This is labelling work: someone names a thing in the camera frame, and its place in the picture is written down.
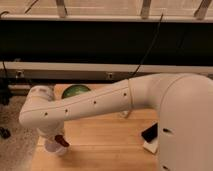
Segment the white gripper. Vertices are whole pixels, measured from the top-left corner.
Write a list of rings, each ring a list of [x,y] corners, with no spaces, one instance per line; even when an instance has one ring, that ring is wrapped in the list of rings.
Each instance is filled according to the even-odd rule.
[[[44,138],[55,137],[56,135],[64,134],[64,123],[55,123],[37,129],[38,134]]]

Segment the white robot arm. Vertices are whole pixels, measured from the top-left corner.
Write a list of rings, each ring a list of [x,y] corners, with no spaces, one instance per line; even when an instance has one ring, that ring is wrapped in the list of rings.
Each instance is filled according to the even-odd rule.
[[[139,76],[62,100],[35,86],[19,122],[53,139],[68,120],[143,108],[158,114],[159,171],[213,171],[213,80],[203,75]]]

